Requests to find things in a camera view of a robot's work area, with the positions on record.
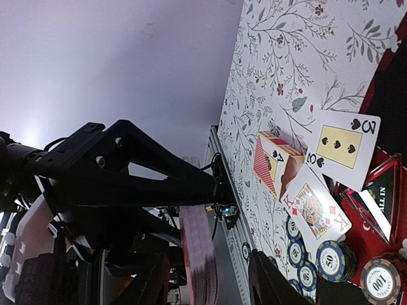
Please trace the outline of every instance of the king of diamonds card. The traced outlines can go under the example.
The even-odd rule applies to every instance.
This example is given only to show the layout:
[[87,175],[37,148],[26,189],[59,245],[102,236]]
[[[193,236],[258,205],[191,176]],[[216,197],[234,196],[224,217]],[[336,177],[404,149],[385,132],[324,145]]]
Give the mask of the king of diamonds card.
[[302,165],[289,183],[281,202],[295,221],[313,259],[322,242],[339,240],[352,227],[339,204],[306,165]]

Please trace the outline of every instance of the blue poker chip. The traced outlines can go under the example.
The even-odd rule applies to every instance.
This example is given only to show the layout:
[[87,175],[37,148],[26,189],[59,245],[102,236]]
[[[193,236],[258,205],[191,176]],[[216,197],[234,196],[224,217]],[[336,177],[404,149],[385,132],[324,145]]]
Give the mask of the blue poker chip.
[[250,245],[247,242],[244,242],[242,245],[242,255],[246,262],[249,262],[251,252]]
[[314,291],[317,288],[317,268],[311,262],[305,262],[298,270],[298,279],[303,290]]
[[303,289],[297,280],[289,280],[288,282],[300,295],[303,295]]
[[274,257],[269,256],[268,259],[270,260],[270,262],[272,262],[274,267],[276,267],[277,269],[279,268],[279,265],[277,265],[277,261],[274,259]]
[[301,239],[300,230],[298,229],[297,225],[295,224],[294,219],[292,219],[290,215],[288,215],[288,217],[287,217],[286,231],[287,231],[287,236],[291,241],[296,241],[296,240]]
[[350,275],[350,256],[340,243],[328,240],[320,244],[317,252],[319,274],[327,281],[340,283]]
[[290,242],[288,246],[288,259],[293,267],[300,268],[304,266],[307,256],[308,253],[302,240]]

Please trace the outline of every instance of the white plastic part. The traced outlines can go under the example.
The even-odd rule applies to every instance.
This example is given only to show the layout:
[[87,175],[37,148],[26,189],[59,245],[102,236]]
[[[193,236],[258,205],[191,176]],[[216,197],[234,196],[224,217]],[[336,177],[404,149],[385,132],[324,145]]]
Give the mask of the white plastic part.
[[53,252],[54,240],[47,228],[52,219],[53,214],[46,204],[44,196],[41,195],[32,204],[17,227],[10,271],[3,286],[5,296],[13,302],[15,302],[15,287],[20,281],[24,261],[43,253]]
[[6,244],[10,246],[13,246],[15,244],[15,235],[13,233],[6,233]]
[[10,263],[11,263],[10,255],[2,254],[0,256],[0,265],[2,265],[2,267],[10,268]]

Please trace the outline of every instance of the leaf pattern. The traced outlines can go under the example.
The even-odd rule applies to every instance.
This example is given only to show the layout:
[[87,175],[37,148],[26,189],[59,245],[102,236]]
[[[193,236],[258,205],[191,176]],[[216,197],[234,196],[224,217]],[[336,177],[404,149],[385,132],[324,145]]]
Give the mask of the leaf pattern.
[[286,211],[253,174],[257,132],[305,153],[315,111],[358,112],[406,7],[389,0],[245,0],[244,7],[218,135],[256,248],[297,278]]

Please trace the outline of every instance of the screw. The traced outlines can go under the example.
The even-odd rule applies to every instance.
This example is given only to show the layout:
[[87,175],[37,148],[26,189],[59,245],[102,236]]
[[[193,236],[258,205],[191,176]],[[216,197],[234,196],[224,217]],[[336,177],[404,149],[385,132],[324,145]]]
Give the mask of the screw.
[[116,138],[115,140],[114,140],[114,142],[116,143],[116,145],[118,146],[118,147],[121,147],[121,146],[123,146],[123,139],[122,138]]
[[100,168],[106,167],[106,160],[102,156],[96,157],[96,163],[99,165]]

